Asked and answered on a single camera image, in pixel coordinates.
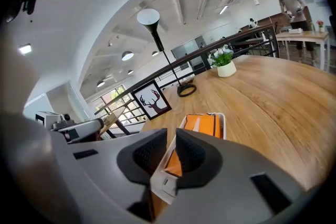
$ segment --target white ceiling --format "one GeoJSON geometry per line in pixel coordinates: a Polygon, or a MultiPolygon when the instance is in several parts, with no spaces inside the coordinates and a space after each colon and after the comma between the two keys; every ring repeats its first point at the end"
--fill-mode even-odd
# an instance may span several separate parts
{"type": "MultiPolygon", "coordinates": [[[[216,4],[218,1],[208,0],[202,6],[202,20],[216,14],[212,10],[216,5],[221,6],[220,1],[220,4],[216,4]]],[[[112,68],[116,72],[120,68],[127,70],[142,66],[155,45],[150,42],[149,33],[136,25],[132,16],[139,8],[143,8],[141,4],[150,4],[157,8],[163,23],[159,33],[166,48],[167,40],[170,40],[174,30],[183,29],[182,20],[186,21],[186,26],[191,25],[193,20],[196,22],[200,0],[178,2],[181,3],[183,18],[177,13],[176,0],[37,0],[33,14],[20,12],[15,20],[5,26],[16,47],[26,43],[32,45],[32,52],[25,58],[40,73],[40,77],[29,100],[69,80],[73,85],[80,86],[84,76],[88,77],[89,73],[100,77],[105,75],[106,68],[112,68]],[[119,33],[119,39],[112,32],[113,28],[119,33]],[[122,45],[118,45],[122,35],[127,39],[122,45]],[[110,39],[114,39],[113,46],[105,52],[110,39]],[[91,63],[98,50],[99,54],[118,54],[128,47],[136,52],[129,63],[120,62],[118,57],[111,57],[105,63],[94,59],[91,63]]],[[[174,45],[181,42],[183,40],[178,42],[176,38],[174,45]]],[[[117,81],[125,77],[123,73],[118,74],[119,72],[115,77],[117,81]]]]}
{"type": "Polygon", "coordinates": [[[228,0],[143,0],[131,9],[126,9],[119,16],[110,34],[103,39],[90,67],[85,75],[82,89],[85,98],[88,92],[96,93],[97,81],[112,75],[105,87],[129,77],[128,70],[137,70],[151,59],[157,50],[153,38],[144,26],[136,20],[137,13],[144,8],[154,8],[160,13],[158,32],[162,39],[169,36],[177,28],[193,24],[196,20],[215,20],[228,0]],[[130,50],[134,57],[128,61],[121,60],[121,54],[130,50]]]}

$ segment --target framed picture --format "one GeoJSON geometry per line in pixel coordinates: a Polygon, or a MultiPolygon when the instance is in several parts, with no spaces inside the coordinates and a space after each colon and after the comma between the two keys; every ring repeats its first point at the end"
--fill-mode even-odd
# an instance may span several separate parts
{"type": "Polygon", "coordinates": [[[131,94],[150,120],[172,109],[155,80],[141,86],[131,94]]]}

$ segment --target gray plastic panel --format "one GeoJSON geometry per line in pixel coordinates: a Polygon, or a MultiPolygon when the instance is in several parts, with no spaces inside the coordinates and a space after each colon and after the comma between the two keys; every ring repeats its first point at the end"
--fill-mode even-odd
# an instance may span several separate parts
{"type": "Polygon", "coordinates": [[[291,201],[303,193],[290,175],[252,148],[185,132],[215,146],[223,158],[222,169],[202,188],[180,189],[159,223],[259,223],[271,218],[272,211],[250,180],[258,173],[265,172],[291,201]]]}

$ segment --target green leaves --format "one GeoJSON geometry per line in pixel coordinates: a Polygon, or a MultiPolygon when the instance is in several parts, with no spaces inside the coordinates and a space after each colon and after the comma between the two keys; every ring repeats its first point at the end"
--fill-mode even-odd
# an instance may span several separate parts
{"type": "Polygon", "coordinates": [[[213,59],[213,64],[214,66],[217,67],[222,67],[227,65],[228,63],[231,62],[231,58],[232,58],[232,52],[225,52],[223,54],[218,54],[217,56],[211,56],[211,59],[213,59]]]}

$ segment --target man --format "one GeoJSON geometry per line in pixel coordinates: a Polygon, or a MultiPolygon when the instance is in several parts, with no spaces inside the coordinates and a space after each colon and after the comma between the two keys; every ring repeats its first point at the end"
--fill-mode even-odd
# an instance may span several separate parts
{"type": "MultiPolygon", "coordinates": [[[[305,4],[302,0],[279,0],[281,12],[288,18],[293,29],[302,28],[303,31],[310,31],[306,17],[303,14],[305,4]]],[[[296,48],[299,53],[299,62],[302,62],[302,42],[297,41],[296,48]]],[[[316,66],[314,60],[314,43],[306,42],[306,48],[310,52],[312,65],[316,66]]]]}

